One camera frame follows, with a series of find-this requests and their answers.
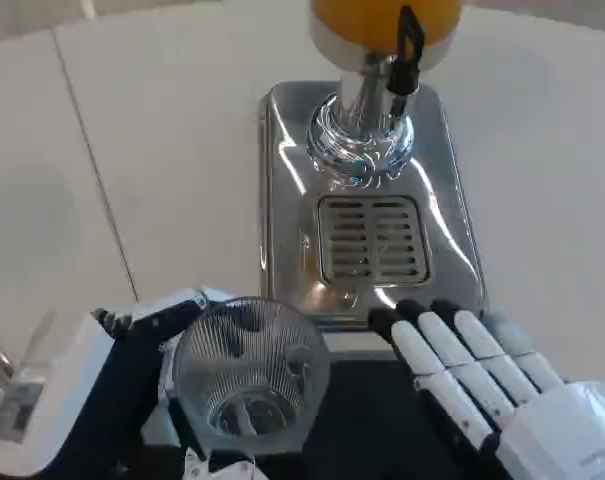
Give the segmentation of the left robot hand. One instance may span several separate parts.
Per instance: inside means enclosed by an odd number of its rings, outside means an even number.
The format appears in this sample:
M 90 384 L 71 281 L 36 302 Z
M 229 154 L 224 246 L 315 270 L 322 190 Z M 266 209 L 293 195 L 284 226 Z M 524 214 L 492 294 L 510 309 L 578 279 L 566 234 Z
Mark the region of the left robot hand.
M 0 479 L 261 479 L 251 460 L 218 471 L 178 443 L 148 444 L 163 346 L 209 302 L 187 288 L 129 310 L 84 315 L 60 354 L 24 360 L 0 404 Z

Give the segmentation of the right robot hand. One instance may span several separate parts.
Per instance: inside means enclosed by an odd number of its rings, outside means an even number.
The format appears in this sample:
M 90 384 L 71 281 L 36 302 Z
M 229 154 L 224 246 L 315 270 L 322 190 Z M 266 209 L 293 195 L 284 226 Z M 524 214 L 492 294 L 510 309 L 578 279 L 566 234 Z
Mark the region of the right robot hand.
M 438 299 L 368 314 L 469 479 L 605 479 L 605 383 L 564 379 L 513 321 Z

